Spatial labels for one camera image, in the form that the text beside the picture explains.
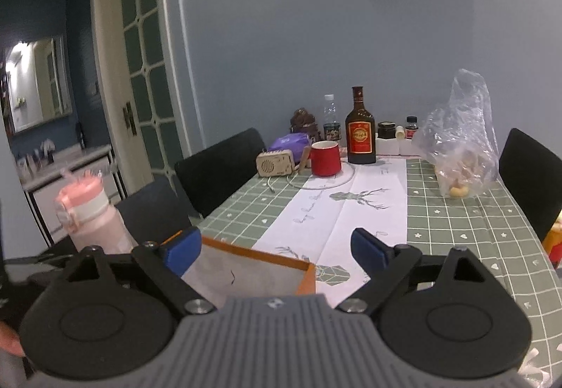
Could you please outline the black chair left near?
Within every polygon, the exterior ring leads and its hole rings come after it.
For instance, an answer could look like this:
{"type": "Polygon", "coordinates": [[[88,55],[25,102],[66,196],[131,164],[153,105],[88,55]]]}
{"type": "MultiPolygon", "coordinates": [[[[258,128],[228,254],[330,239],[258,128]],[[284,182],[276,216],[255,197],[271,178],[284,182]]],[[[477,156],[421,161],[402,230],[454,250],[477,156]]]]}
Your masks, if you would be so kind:
{"type": "MultiPolygon", "coordinates": [[[[181,230],[190,227],[186,207],[166,179],[157,179],[114,204],[138,245],[145,241],[162,243],[181,230]]],[[[62,256],[78,253],[68,233],[45,251],[47,255],[62,256]]]]}

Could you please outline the orange storage box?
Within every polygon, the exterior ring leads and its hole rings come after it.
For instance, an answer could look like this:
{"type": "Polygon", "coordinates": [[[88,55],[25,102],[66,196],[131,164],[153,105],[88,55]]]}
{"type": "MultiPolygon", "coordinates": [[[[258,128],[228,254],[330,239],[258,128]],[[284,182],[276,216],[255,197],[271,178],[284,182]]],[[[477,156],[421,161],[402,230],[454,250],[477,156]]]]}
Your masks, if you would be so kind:
{"type": "Polygon", "coordinates": [[[202,236],[202,250],[181,277],[221,308],[229,298],[313,295],[316,266],[202,236]]]}

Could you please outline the white deer table runner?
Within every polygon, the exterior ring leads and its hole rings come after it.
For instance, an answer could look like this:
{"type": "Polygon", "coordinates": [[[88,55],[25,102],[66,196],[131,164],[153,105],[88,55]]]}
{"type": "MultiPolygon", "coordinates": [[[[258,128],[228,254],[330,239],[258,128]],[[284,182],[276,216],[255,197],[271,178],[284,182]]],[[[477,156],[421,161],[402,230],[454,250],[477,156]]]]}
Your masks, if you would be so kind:
{"type": "Polygon", "coordinates": [[[407,164],[382,158],[342,164],[333,177],[283,177],[269,186],[287,198],[253,249],[316,266],[316,292],[334,306],[363,286],[368,275],[352,256],[351,237],[364,228],[388,246],[407,241],[407,164]]]}

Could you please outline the black chair left far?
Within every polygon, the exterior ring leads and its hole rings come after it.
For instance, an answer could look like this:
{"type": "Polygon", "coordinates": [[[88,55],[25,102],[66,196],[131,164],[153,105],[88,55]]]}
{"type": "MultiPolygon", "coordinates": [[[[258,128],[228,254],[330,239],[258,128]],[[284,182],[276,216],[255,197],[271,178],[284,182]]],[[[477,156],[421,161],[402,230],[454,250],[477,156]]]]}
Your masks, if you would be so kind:
{"type": "Polygon", "coordinates": [[[249,128],[177,161],[174,170],[190,204],[206,218],[257,174],[256,158],[264,150],[259,132],[249,128]]]}

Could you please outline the red mug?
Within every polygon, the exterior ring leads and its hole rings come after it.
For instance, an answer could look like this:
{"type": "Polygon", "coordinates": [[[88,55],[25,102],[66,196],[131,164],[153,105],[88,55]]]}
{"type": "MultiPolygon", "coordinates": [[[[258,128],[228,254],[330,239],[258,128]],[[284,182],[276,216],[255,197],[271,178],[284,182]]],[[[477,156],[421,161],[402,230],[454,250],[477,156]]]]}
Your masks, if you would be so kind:
{"type": "Polygon", "coordinates": [[[315,142],[309,152],[312,172],[317,177],[332,177],[341,171],[339,144],[335,141],[315,142]]]}

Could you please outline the green checked tablecloth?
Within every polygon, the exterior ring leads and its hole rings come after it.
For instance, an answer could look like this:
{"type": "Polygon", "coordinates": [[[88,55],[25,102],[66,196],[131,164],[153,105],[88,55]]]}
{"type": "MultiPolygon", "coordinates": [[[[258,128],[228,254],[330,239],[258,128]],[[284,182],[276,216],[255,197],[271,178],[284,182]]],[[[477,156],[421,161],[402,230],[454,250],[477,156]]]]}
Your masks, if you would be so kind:
{"type": "MultiPolygon", "coordinates": [[[[470,249],[531,322],[524,376],[538,387],[556,383],[561,377],[561,282],[507,189],[495,183],[478,196],[448,199],[428,162],[399,160],[407,164],[405,243],[427,255],[445,255],[455,246],[470,249]]],[[[279,179],[250,179],[202,220],[202,234],[253,249],[289,202],[269,188],[279,179]]]]}

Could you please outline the dark liquor bottle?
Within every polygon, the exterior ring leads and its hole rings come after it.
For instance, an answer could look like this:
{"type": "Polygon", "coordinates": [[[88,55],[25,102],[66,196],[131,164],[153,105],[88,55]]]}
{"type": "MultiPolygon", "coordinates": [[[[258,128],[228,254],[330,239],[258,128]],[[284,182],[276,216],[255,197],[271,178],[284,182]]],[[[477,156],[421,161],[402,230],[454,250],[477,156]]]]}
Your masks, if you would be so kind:
{"type": "Polygon", "coordinates": [[[374,164],[376,162],[374,117],[365,108],[362,86],[353,86],[352,96],[353,109],[345,120],[348,161],[353,164],[374,164]]]}

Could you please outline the dark jar black lid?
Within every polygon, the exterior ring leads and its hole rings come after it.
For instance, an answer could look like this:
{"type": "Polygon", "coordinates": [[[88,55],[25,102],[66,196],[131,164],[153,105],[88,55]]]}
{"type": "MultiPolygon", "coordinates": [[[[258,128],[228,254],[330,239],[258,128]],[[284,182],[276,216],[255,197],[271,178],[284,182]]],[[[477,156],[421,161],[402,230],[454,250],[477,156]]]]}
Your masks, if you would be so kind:
{"type": "Polygon", "coordinates": [[[396,123],[395,122],[379,122],[377,125],[378,138],[382,140],[391,140],[396,138],[396,123]]]}

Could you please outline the beige small radio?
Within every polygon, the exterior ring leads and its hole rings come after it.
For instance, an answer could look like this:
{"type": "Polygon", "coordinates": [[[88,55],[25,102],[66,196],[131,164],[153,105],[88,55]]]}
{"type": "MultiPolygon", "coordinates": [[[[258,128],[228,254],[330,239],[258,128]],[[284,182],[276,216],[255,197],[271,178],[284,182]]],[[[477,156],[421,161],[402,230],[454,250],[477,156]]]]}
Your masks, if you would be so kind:
{"type": "Polygon", "coordinates": [[[282,177],[293,174],[293,152],[289,149],[273,150],[259,154],[256,168],[259,177],[282,177]]]}

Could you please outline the purple pouch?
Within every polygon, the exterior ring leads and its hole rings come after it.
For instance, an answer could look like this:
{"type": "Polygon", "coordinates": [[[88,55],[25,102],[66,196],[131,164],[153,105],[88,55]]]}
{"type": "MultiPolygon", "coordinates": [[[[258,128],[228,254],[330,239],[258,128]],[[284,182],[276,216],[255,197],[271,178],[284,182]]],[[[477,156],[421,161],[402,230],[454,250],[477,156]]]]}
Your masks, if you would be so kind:
{"type": "Polygon", "coordinates": [[[305,148],[310,144],[311,141],[306,133],[289,133],[277,138],[269,147],[269,151],[289,150],[293,154],[294,162],[299,163],[305,148]]]}

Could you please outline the clear plastic bag with snacks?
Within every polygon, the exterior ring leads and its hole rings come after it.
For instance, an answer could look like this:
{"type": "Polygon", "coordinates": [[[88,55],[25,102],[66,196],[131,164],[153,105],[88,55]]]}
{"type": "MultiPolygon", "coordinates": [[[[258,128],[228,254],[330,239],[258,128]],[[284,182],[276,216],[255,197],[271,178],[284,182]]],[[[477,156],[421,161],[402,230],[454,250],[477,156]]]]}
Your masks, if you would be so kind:
{"type": "Polygon", "coordinates": [[[448,102],[420,123],[412,143],[433,166],[443,197],[464,199],[487,191],[499,175],[499,151],[484,78],[458,70],[448,102]]]}

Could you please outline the brown figurine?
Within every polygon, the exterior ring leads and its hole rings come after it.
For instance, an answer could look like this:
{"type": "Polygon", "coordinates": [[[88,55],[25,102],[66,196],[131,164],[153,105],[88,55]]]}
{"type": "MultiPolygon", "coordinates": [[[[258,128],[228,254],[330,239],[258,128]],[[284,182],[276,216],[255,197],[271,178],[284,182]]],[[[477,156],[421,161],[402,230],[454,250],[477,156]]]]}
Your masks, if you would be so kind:
{"type": "Polygon", "coordinates": [[[291,133],[304,133],[311,142],[318,142],[321,140],[315,116],[304,107],[294,111],[290,119],[289,131],[291,133]]]}

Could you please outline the black chair right side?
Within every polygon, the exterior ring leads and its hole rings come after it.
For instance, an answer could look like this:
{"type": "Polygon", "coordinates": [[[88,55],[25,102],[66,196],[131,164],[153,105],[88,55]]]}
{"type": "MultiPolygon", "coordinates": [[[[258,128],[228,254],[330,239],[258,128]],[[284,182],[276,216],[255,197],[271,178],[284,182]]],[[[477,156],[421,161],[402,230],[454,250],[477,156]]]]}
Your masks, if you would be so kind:
{"type": "Polygon", "coordinates": [[[499,158],[499,174],[543,243],[561,211],[561,167],[556,154],[511,129],[499,158]]]}

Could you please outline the glass panel door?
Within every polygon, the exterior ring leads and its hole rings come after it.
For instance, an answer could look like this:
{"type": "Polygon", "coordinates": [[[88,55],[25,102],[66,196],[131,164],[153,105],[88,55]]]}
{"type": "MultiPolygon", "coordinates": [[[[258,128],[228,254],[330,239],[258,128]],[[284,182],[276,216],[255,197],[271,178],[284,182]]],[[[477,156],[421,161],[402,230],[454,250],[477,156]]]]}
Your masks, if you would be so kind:
{"type": "Polygon", "coordinates": [[[165,179],[189,138],[170,70],[161,0],[91,0],[96,70],[119,172],[128,193],[165,179]]]}

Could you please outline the wall mirror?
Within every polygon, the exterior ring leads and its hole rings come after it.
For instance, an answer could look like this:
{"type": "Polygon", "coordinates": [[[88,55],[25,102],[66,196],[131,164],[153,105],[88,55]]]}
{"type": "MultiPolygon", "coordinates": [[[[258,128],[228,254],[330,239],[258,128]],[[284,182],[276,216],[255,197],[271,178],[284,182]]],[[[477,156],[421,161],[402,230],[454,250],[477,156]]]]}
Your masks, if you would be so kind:
{"type": "Polygon", "coordinates": [[[19,41],[5,49],[8,121],[19,134],[72,114],[62,36],[19,41]]]}

